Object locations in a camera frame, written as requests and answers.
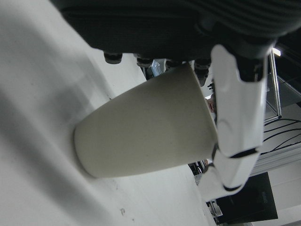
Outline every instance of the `robotic hand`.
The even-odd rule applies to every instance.
[[[247,181],[260,154],[256,148],[263,140],[267,80],[265,59],[248,72],[254,80],[244,81],[246,77],[239,73],[238,61],[222,45],[212,50],[212,67],[218,146],[213,164],[198,185],[206,201],[235,194]]]
[[[301,27],[298,1],[51,1],[107,62],[122,53],[134,53],[139,66],[196,60],[204,80],[211,55],[218,144],[199,189],[208,201],[243,187],[263,141],[266,58],[278,37]]]

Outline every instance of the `person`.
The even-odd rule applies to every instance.
[[[212,94],[211,97],[210,97],[210,99],[207,99],[206,101],[208,103],[210,112],[211,113],[215,113],[216,107],[214,107],[215,106],[214,94]]]

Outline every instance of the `white cup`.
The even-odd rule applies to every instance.
[[[120,177],[210,158],[217,134],[184,64],[99,107],[77,125],[74,141],[88,173]]]

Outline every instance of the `metal frame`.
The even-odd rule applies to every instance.
[[[267,101],[267,104],[275,112],[276,116],[272,116],[268,119],[265,119],[264,120],[265,122],[273,121],[273,120],[276,120],[276,119],[279,119],[282,117],[278,76],[277,76],[276,62],[275,62],[275,56],[274,56],[273,51],[271,51],[271,53],[269,54],[269,63],[270,63],[270,67],[271,67],[272,81],[274,84],[274,97],[275,97],[276,109],[268,101]]]
[[[284,79],[282,79],[281,77],[279,77],[279,80],[280,80],[280,84],[283,82],[285,83],[290,89],[292,89],[298,96],[301,97],[301,93],[296,90],[293,86],[291,86],[288,82],[286,82]]]
[[[301,161],[301,144],[275,150],[259,156],[250,176],[265,173],[298,161]]]
[[[219,217],[219,216],[222,216],[222,214],[221,214],[221,215],[217,214],[217,211],[216,211],[216,209],[215,209],[215,207],[214,207],[214,202],[216,203],[216,200],[212,200],[212,201],[209,201],[209,202],[208,202],[209,207],[210,207],[210,209],[211,209],[210,212],[211,212],[211,214],[212,214],[212,217],[213,217],[213,219],[214,219],[216,225],[220,225],[220,222],[219,222],[219,220],[218,220],[218,217]]]

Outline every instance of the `metal pole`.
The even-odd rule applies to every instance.
[[[145,78],[146,78],[145,67],[142,68],[142,71],[143,71],[143,74],[144,74],[144,76],[145,76]]]
[[[275,102],[276,102],[276,108],[277,108],[277,115],[278,117],[281,117],[281,105],[280,105],[280,96],[279,96],[279,86],[278,86],[278,77],[277,77],[277,71],[276,71],[276,63],[275,63],[275,57],[273,51],[269,54],[269,62],[272,72],[272,80],[274,84],[274,92],[275,92]]]

